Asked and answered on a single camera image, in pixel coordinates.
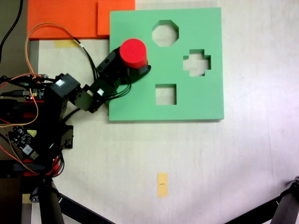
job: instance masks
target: red cylinder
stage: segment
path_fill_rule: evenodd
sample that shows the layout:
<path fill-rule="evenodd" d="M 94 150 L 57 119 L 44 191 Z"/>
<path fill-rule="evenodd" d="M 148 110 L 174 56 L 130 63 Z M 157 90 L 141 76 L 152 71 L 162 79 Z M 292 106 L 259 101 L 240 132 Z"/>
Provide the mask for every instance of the red cylinder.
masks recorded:
<path fill-rule="evenodd" d="M 120 47 L 120 55 L 124 64 L 138 69 L 148 64 L 146 46 L 138 39 L 128 39 Z"/>

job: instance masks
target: black pole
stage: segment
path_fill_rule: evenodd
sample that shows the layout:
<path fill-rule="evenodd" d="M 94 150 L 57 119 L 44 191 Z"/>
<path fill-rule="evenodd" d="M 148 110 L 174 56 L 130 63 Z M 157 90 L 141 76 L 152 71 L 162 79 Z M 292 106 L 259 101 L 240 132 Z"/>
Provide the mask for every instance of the black pole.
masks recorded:
<path fill-rule="evenodd" d="M 281 198 L 271 224 L 295 224 L 298 212 L 298 193 L 296 191 L 291 191 Z"/>
<path fill-rule="evenodd" d="M 56 189 L 41 186 L 38 192 L 42 224 L 64 224 Z"/>
<path fill-rule="evenodd" d="M 272 219 L 280 198 L 273 200 L 229 221 L 226 224 L 263 224 Z"/>

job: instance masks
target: shape sorter board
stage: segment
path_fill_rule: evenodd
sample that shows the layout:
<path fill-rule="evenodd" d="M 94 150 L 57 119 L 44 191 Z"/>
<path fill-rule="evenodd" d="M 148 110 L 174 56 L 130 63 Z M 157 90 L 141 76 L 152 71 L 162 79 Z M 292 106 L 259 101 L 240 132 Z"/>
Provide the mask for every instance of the shape sorter board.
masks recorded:
<path fill-rule="evenodd" d="M 178 31 L 178 39 L 171 46 L 160 47 L 152 35 L 165 24 Z M 110 50 L 129 38 L 145 43 L 152 69 L 132 84 L 128 95 L 109 103 L 109 120 L 224 118 L 220 8 L 111 12 Z M 209 60 L 203 76 L 190 76 L 183 69 L 183 60 L 194 52 Z M 159 86 L 175 88 L 173 105 L 156 105 Z"/>

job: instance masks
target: orange block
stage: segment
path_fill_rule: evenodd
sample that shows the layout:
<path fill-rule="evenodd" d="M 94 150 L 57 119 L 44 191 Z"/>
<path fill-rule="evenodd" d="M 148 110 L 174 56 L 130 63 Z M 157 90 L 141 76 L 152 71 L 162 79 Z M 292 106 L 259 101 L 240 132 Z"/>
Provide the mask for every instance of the orange block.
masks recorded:
<path fill-rule="evenodd" d="M 98 2 L 98 37 L 109 38 L 110 12 L 135 10 L 135 0 L 99 0 Z"/>
<path fill-rule="evenodd" d="M 42 22 L 65 26 L 79 39 L 109 37 L 111 10 L 134 10 L 135 0 L 28 0 L 27 33 Z M 71 39 L 62 29 L 46 26 L 32 33 L 31 40 Z"/>

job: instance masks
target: cross-shaped hole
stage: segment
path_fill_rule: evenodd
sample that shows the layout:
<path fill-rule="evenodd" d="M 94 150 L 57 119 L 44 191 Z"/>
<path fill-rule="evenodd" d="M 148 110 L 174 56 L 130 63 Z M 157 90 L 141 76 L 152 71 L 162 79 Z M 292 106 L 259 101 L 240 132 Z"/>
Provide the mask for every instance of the cross-shaped hole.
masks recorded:
<path fill-rule="evenodd" d="M 211 69 L 211 56 L 205 55 L 204 50 L 190 50 L 183 57 L 183 70 L 188 70 L 191 77 L 205 76 L 206 70 Z"/>

